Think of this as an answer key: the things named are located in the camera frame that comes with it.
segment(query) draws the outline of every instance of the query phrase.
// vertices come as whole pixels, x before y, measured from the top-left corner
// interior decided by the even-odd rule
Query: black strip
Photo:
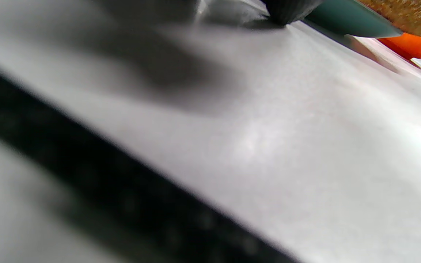
[[[294,263],[1,77],[0,138],[170,255],[198,263]]]

